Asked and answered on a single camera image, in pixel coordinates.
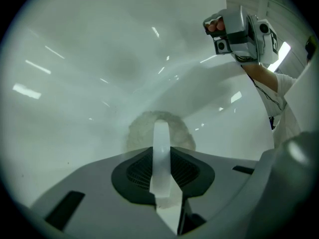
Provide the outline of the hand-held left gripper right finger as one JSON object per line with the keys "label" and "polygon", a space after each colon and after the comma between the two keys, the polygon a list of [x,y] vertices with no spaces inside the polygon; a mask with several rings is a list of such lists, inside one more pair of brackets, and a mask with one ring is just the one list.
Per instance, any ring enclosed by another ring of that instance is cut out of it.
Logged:
{"label": "hand-held left gripper right finger", "polygon": [[177,234],[186,234],[220,212],[246,184],[257,161],[183,148],[170,149],[170,171],[182,191]]}

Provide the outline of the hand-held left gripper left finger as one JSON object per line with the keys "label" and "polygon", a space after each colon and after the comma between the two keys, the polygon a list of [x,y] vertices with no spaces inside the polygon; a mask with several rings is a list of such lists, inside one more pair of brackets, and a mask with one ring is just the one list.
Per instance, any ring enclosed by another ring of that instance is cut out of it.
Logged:
{"label": "hand-held left gripper left finger", "polygon": [[152,148],[86,164],[40,196],[31,210],[54,239],[173,239],[150,192]]}

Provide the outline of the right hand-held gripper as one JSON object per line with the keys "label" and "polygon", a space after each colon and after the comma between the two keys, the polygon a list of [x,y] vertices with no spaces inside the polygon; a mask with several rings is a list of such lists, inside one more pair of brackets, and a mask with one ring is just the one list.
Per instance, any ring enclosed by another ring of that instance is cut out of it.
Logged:
{"label": "right hand-held gripper", "polygon": [[[222,17],[224,31],[209,32],[205,25]],[[243,6],[222,9],[203,21],[217,55],[230,54],[239,64],[273,64],[279,57],[277,34],[266,19],[249,14]]]}

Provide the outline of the white fluffy scrubber with handle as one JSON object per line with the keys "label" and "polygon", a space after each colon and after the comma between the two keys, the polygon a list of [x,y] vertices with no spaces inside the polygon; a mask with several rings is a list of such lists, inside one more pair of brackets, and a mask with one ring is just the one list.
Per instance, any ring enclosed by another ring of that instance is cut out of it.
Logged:
{"label": "white fluffy scrubber with handle", "polygon": [[132,158],[135,150],[153,146],[154,127],[158,120],[167,122],[169,145],[196,150],[196,143],[181,117],[165,111],[147,111],[130,124],[126,137],[125,157]]}

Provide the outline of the white bathtub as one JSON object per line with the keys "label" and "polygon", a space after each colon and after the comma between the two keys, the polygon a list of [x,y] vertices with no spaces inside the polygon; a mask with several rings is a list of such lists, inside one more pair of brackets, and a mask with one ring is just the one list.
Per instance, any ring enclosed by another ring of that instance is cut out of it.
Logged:
{"label": "white bathtub", "polygon": [[143,112],[182,118],[199,152],[258,160],[263,102],[202,22],[226,0],[28,0],[0,45],[0,162],[31,206],[78,167],[125,152]]}

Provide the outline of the person's right forearm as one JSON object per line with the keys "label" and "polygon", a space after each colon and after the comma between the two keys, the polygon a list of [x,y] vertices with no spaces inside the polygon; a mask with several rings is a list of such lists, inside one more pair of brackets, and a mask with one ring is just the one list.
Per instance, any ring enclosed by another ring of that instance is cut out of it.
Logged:
{"label": "person's right forearm", "polygon": [[264,68],[260,64],[248,64],[241,66],[249,77],[267,86],[274,92],[278,91],[278,81],[276,74]]}

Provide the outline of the person's right hand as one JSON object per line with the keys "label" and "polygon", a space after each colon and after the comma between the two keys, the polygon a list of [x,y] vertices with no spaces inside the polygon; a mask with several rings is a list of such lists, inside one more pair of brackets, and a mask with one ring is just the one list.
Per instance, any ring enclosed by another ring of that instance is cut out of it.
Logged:
{"label": "person's right hand", "polygon": [[224,20],[222,17],[220,17],[216,20],[211,21],[210,23],[207,23],[205,25],[205,28],[209,32],[224,31],[225,30]]}

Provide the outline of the ceiling strip light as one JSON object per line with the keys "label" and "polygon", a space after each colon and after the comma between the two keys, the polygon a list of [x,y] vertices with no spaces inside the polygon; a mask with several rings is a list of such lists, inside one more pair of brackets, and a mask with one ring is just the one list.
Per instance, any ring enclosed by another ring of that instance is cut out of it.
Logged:
{"label": "ceiling strip light", "polygon": [[282,64],[286,56],[289,54],[291,50],[290,45],[287,42],[283,42],[281,48],[279,49],[279,57],[276,62],[273,64],[269,65],[268,70],[271,72],[275,72],[279,66]]}

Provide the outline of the person's white shirt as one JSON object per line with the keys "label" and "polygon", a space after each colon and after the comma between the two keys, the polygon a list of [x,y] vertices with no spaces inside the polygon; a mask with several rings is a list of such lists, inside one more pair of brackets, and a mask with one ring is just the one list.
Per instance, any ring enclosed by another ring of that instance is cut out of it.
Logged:
{"label": "person's white shirt", "polygon": [[261,83],[257,83],[257,85],[261,88],[258,93],[261,96],[268,116],[279,117],[278,123],[274,130],[272,130],[274,147],[277,148],[287,139],[298,135],[301,130],[290,106],[285,100],[285,94],[296,82],[296,79],[284,74],[275,75],[278,83],[278,90],[276,92]]}

